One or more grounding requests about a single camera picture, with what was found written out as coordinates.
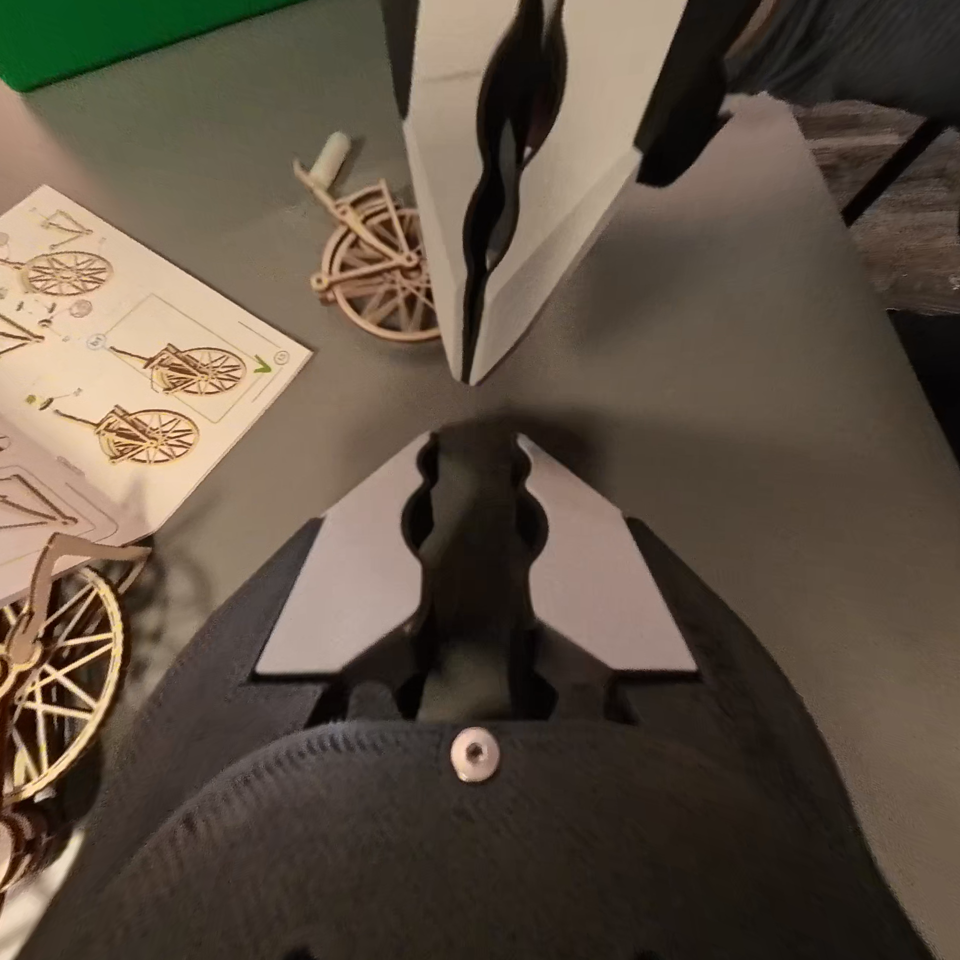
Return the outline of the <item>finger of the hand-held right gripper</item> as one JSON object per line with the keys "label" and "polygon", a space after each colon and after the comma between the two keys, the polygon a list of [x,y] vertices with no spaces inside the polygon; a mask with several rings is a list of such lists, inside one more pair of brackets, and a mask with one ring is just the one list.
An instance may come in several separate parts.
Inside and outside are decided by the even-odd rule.
{"label": "finger of the hand-held right gripper", "polygon": [[544,2],[418,2],[403,123],[441,339],[475,385],[487,286],[519,217]]}
{"label": "finger of the hand-held right gripper", "polygon": [[637,173],[635,138],[684,1],[574,1],[553,8],[565,42],[556,117],[518,171],[509,244],[486,267],[466,382],[484,380],[571,276]]}

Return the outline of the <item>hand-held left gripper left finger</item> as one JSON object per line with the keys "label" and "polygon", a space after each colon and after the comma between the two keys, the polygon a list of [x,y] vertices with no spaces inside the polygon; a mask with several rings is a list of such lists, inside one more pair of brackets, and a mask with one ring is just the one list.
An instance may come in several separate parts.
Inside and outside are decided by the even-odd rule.
{"label": "hand-held left gripper left finger", "polygon": [[325,512],[256,677],[343,676],[421,628],[438,475],[439,439],[422,433]]}

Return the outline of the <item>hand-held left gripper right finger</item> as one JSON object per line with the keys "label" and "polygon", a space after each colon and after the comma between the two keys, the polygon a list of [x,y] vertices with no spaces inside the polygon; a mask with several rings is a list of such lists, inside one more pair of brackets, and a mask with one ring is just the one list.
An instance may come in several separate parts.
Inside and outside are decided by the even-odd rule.
{"label": "hand-held left gripper right finger", "polygon": [[615,675],[689,675],[697,665],[625,514],[516,434],[518,525],[538,626]]}

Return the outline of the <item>small wooden wheel assembly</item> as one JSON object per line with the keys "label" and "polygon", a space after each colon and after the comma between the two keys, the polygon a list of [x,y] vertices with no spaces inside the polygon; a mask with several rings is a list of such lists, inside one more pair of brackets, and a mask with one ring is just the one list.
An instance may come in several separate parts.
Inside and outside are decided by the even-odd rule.
{"label": "small wooden wheel assembly", "polygon": [[380,340],[402,345],[440,340],[419,210],[383,178],[336,197],[298,159],[293,171],[334,224],[309,277],[318,298]]}

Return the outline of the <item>large wooden wheel model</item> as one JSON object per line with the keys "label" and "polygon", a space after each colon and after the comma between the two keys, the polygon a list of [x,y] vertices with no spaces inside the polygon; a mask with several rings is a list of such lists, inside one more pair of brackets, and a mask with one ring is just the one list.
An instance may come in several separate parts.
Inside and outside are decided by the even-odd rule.
{"label": "large wooden wheel model", "polygon": [[2,900],[52,859],[48,798],[114,711],[129,666],[122,600],[151,554],[52,534],[25,594],[2,605]]}

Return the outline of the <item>small white wax cylinder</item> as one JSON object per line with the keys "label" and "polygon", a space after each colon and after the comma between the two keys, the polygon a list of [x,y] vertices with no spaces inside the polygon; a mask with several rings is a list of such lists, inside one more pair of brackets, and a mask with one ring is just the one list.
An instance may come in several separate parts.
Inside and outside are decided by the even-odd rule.
{"label": "small white wax cylinder", "polygon": [[350,157],[352,146],[352,139],[342,130],[331,133],[308,170],[310,182],[322,190],[330,190]]}

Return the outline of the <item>paper instruction booklet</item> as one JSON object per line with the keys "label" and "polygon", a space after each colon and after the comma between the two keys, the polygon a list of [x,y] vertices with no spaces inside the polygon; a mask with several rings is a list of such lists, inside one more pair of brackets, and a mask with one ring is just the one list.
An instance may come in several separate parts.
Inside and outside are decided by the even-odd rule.
{"label": "paper instruction booklet", "polygon": [[1,216],[2,601],[157,533],[311,351],[50,186]]}

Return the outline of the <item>green box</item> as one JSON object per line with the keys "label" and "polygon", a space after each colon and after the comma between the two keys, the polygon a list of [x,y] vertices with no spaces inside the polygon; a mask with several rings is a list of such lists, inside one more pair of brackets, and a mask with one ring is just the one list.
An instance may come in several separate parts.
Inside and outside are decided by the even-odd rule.
{"label": "green box", "polygon": [[29,92],[293,1],[3,1],[1,79]]}

